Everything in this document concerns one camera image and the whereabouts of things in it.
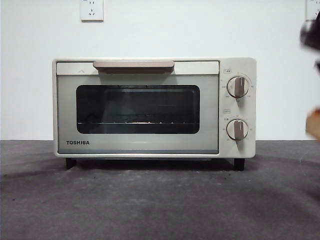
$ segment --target door handle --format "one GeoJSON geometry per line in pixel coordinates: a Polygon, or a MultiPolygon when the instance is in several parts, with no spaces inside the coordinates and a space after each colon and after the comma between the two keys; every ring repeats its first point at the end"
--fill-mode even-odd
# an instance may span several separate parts
{"type": "Polygon", "coordinates": [[[99,73],[105,74],[170,74],[174,71],[173,61],[94,61],[99,73]]]}

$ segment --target black foot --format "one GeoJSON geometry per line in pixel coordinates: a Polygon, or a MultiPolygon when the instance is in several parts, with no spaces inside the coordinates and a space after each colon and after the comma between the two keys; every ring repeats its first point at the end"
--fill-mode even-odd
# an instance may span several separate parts
{"type": "Polygon", "coordinates": [[[66,169],[71,169],[75,165],[77,165],[77,160],[75,160],[73,158],[66,158],[65,159],[65,167],[66,167],[66,169]]]}
{"type": "Polygon", "coordinates": [[[245,170],[245,159],[244,158],[235,158],[234,159],[234,170],[236,170],[236,171],[245,170]]]}

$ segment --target toshiba toaster oven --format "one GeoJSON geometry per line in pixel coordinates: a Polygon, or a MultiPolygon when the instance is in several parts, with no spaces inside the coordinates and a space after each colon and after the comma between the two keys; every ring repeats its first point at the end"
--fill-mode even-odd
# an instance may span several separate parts
{"type": "Polygon", "coordinates": [[[233,158],[256,152],[256,61],[75,58],[52,63],[54,153],[66,158],[233,158]]]}

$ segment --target hand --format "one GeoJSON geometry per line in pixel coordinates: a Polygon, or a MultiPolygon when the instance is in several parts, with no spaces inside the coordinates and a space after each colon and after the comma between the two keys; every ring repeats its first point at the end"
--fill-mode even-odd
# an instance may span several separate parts
{"type": "Polygon", "coordinates": [[[305,131],[320,141],[320,109],[314,110],[306,118],[305,131]]]}

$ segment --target timer knob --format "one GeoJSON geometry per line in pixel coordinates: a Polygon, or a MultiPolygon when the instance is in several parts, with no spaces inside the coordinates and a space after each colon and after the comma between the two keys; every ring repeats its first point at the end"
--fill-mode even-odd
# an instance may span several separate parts
{"type": "Polygon", "coordinates": [[[248,125],[240,119],[235,119],[228,123],[226,132],[230,138],[239,141],[248,135],[248,125]]]}
{"type": "Polygon", "coordinates": [[[243,76],[231,78],[226,86],[229,94],[234,98],[242,98],[248,93],[249,83],[243,76]]]}

